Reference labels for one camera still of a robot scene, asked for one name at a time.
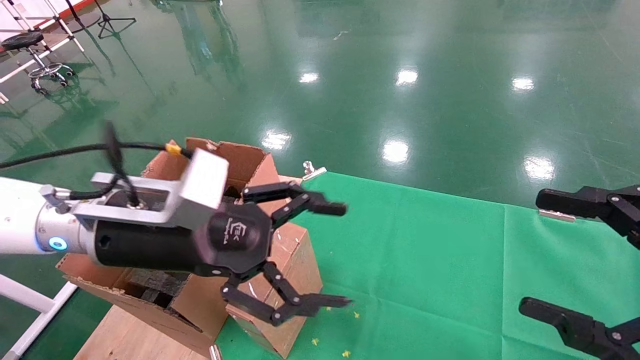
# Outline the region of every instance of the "green floor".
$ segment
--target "green floor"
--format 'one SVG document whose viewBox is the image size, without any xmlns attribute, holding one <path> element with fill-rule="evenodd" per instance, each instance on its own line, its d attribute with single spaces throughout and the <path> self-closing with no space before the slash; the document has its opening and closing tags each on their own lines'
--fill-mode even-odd
<svg viewBox="0 0 640 360">
<path fill-rule="evenodd" d="M 640 3 L 615 0 L 112 0 L 137 23 L 56 56 L 79 86 L 2 84 L 0 160 L 96 142 L 201 136 L 270 149 L 281 173 L 332 172 L 533 207 L 540 188 L 638 183 Z M 98 28 L 91 32 L 96 35 Z M 14 65 L 0 63 L 0 73 Z M 139 172 L 151 154 L 128 152 Z M 3 175 L 89 189 L 98 155 Z M 0 272 L 53 296 L 51 258 Z M 70 359 L 108 305 L 78 293 L 28 359 Z M 36 314 L 0 299 L 0 354 Z"/>
</svg>

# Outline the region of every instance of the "black robotic gripper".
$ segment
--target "black robotic gripper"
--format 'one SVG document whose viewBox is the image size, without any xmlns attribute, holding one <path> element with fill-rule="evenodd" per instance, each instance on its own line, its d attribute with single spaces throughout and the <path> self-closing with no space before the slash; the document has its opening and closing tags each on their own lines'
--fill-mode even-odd
<svg viewBox="0 0 640 360">
<path fill-rule="evenodd" d="M 599 218 L 640 250 L 640 185 L 618 190 L 585 186 L 575 193 L 544 189 L 538 194 L 536 205 L 568 215 Z M 519 310 L 554 326 L 567 347 L 601 360 L 640 360 L 633 348 L 640 342 L 640 318 L 606 327 L 591 316 L 531 297 L 522 299 Z"/>
</svg>

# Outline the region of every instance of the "tripod stand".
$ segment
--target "tripod stand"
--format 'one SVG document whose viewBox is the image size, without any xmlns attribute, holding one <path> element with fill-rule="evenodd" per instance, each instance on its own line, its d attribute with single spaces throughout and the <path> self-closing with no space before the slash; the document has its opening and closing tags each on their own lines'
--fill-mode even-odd
<svg viewBox="0 0 640 360">
<path fill-rule="evenodd" d="M 98 10 L 100 10 L 100 13 L 102 14 L 102 20 L 98 21 L 98 26 L 100 26 L 100 32 L 98 33 L 98 38 L 102 38 L 102 32 L 105 30 L 111 33 L 106 37 L 113 36 L 114 34 L 119 32 L 119 31 L 115 31 L 115 29 L 113 28 L 113 25 L 111 25 L 111 21 L 118 21 L 118 20 L 130 21 L 130 23 L 126 25 L 124 28 L 122 28 L 120 31 L 124 31 L 126 28 L 133 25 L 137 21 L 135 17 L 110 17 L 106 12 L 104 12 L 98 0 L 93 0 L 93 2 L 98 6 Z"/>
</svg>

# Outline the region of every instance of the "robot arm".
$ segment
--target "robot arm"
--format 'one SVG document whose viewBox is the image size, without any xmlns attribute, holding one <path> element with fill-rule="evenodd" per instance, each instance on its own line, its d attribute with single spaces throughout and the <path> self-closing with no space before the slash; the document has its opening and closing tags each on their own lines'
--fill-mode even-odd
<svg viewBox="0 0 640 360">
<path fill-rule="evenodd" d="M 105 266 L 228 277 L 223 298 L 274 326 L 293 316 L 314 316 L 321 307 L 348 305 L 345 297 L 298 294 L 268 261 L 275 229 L 303 210 L 342 216 L 345 205 L 286 183 L 245 188 L 245 204 L 227 204 L 227 170 L 226 160 L 199 149 L 180 181 L 123 181 L 117 172 L 96 173 L 92 182 L 105 189 L 104 196 L 90 200 L 0 177 L 0 254 L 74 252 Z M 127 187 L 136 189 L 137 205 Z M 271 217 L 256 205 L 288 197 L 292 201 Z M 278 311 L 237 290 L 259 273 L 283 298 Z"/>
</svg>

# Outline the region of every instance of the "black stool seat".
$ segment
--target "black stool seat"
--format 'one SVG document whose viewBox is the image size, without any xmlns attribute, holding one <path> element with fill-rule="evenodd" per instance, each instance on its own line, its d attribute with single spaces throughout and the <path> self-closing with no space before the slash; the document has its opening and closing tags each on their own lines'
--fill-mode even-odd
<svg viewBox="0 0 640 360">
<path fill-rule="evenodd" d="M 4 50 L 18 50 L 35 45 L 44 39 L 44 35 L 38 31 L 18 34 L 2 42 Z"/>
</svg>

